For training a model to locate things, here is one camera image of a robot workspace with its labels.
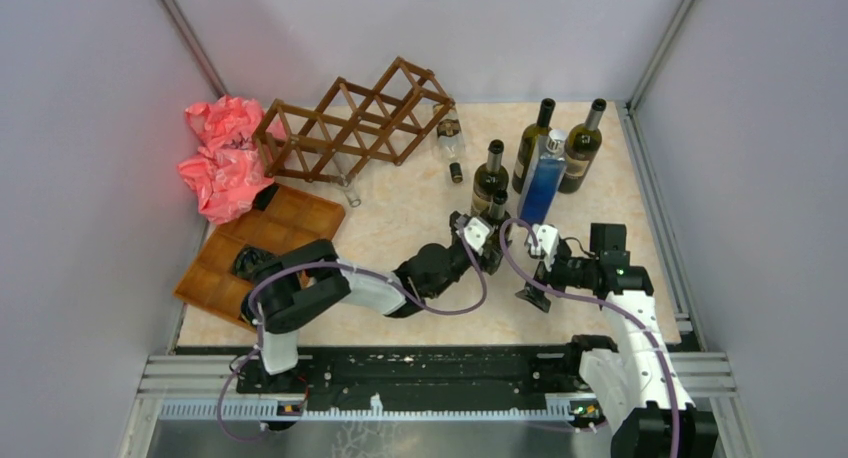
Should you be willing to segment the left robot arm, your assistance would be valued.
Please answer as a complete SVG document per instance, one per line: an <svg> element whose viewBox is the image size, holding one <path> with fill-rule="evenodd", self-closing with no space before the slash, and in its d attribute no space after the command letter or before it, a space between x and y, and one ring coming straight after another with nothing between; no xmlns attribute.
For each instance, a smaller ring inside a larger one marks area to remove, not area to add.
<svg viewBox="0 0 848 458"><path fill-rule="evenodd" d="M328 239L281 255L244 248L232 271L252 286L241 313L257 330L261 379L277 392L292 389L300 377L300 329L337 304L406 318L426 310L428 300L438 298L468 270L481 278L494 274L503 256L499 237L509 233L504 222L453 212L450 245L426 244L386 273L342 259Z"/></svg>

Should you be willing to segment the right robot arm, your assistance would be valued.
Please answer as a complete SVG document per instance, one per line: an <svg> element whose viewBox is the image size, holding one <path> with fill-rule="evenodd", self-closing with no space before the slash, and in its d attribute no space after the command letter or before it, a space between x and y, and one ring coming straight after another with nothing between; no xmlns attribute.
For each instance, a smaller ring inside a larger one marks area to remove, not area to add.
<svg viewBox="0 0 848 458"><path fill-rule="evenodd" d="M582 337L563 363L576 390L591 389L611 433L613 457L710 457L719 438L713 415L697 408L681 383L657 322L647 269L634 265L623 224L594 223L586 256L572 254L556 227L535 224L525 241L539 264L519 297L542 311L549 296L587 290L609 337Z"/></svg>

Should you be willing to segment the clear glass bottle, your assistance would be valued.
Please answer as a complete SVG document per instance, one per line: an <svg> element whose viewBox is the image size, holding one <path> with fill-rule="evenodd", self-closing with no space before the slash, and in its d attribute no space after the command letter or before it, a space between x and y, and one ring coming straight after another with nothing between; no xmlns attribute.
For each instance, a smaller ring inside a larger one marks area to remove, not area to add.
<svg viewBox="0 0 848 458"><path fill-rule="evenodd" d="M333 164L337 170L336 184L344 194L348 204L352 208L361 205L361 197L354 186L353 177L350 174L350 166L340 156L333 159Z"/></svg>

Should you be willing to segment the dark green wine bottle front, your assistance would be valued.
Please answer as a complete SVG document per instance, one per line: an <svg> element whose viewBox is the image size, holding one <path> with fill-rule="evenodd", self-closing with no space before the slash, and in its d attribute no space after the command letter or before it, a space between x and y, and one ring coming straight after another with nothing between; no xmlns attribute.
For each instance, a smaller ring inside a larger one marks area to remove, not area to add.
<svg viewBox="0 0 848 458"><path fill-rule="evenodd" d="M500 257L502 246L500 244L500 233L504 229L505 242L511 244L512 226L504 226L507 219L510 218L506 209L508 200L508 192L506 190L498 190L492 196L492 201L487 210L481 215L482 219L493 228L493 234L489 237L489 241L484 250L483 256L486 258Z"/></svg>

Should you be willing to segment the brown wooden wine rack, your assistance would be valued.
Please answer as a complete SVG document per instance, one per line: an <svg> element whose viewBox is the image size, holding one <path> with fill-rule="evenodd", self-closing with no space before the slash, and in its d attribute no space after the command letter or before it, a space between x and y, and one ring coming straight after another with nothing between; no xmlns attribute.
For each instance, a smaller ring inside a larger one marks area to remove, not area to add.
<svg viewBox="0 0 848 458"><path fill-rule="evenodd" d="M269 178L339 183L404 164L454 105L432 70L397 57L370 87L336 78L313 108L274 100L252 141Z"/></svg>

